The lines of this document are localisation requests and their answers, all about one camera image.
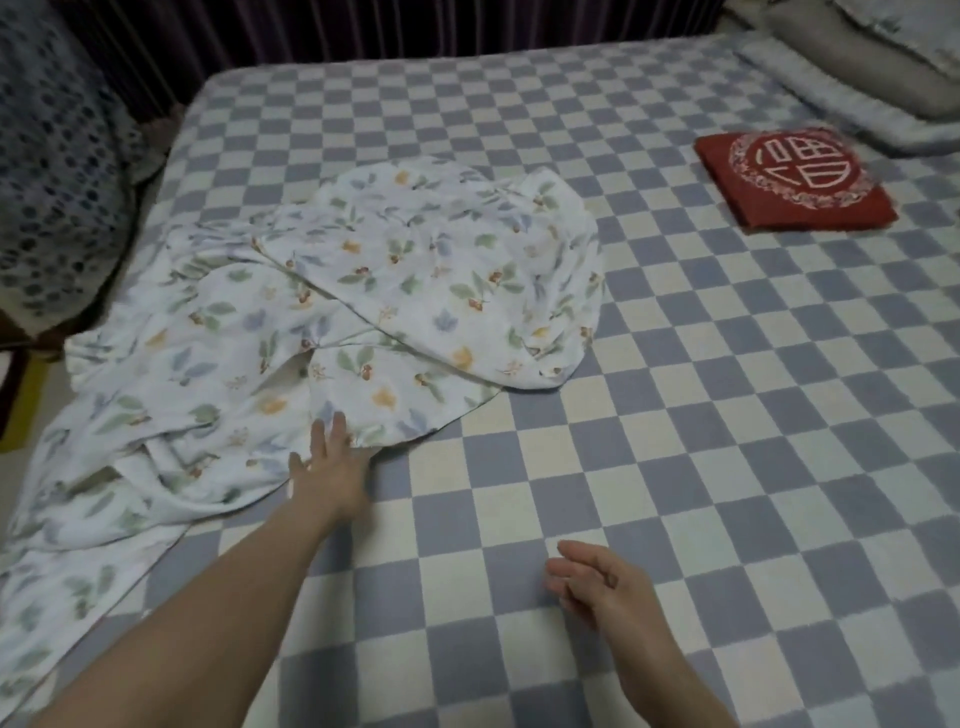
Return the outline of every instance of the pillow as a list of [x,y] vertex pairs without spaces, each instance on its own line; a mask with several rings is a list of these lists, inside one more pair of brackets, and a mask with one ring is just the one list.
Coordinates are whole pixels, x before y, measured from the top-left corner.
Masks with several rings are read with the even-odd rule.
[[751,38],[734,52],[808,103],[862,130],[890,152],[944,155],[960,150],[960,122],[922,121],[831,78],[775,38]]
[[693,149],[747,231],[852,231],[897,219],[890,198],[830,129],[701,136]]
[[833,0],[857,25],[913,51],[960,81],[960,3],[955,0]]
[[827,0],[787,0],[766,13],[773,34],[849,84],[914,116],[960,117],[960,83],[852,25]]

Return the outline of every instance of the folded red cloth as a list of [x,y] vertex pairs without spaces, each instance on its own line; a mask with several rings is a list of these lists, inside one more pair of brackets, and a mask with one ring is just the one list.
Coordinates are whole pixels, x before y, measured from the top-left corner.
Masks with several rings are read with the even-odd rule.
[[829,129],[721,133],[693,148],[748,230],[870,230],[897,219],[887,193]]

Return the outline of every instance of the wrinkled cloth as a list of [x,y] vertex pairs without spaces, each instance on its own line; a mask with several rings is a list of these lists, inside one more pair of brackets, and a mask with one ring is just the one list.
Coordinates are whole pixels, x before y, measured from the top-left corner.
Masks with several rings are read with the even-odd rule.
[[34,453],[0,593],[0,712],[195,519],[270,493],[337,409],[411,440],[576,369],[604,295],[595,221],[554,173],[424,158],[179,228],[99,329]]

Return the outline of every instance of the mattress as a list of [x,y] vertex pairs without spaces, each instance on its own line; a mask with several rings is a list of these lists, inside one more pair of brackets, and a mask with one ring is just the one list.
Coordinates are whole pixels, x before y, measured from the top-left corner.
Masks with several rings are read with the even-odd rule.
[[[249,726],[634,725],[607,650],[541,587],[561,537],[649,571],[745,724],[960,724],[960,158],[856,145],[897,203],[890,229],[744,235],[693,140],[814,119],[730,44],[207,83],[128,295],[169,226],[418,155],[494,177],[553,168],[587,200],[608,269],[567,385],[504,392],[379,461],[379,529],[318,554]],[[193,526],[30,707],[284,498]]]

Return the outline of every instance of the white pillow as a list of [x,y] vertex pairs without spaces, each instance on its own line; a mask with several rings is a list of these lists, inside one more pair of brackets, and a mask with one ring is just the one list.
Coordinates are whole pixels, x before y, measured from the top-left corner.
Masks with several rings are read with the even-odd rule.
[[871,33],[906,48],[960,81],[960,3],[956,0],[833,0]]
[[925,122],[834,79],[771,37],[734,52],[759,66],[804,101],[862,130],[889,151],[909,156],[960,151],[960,122]]

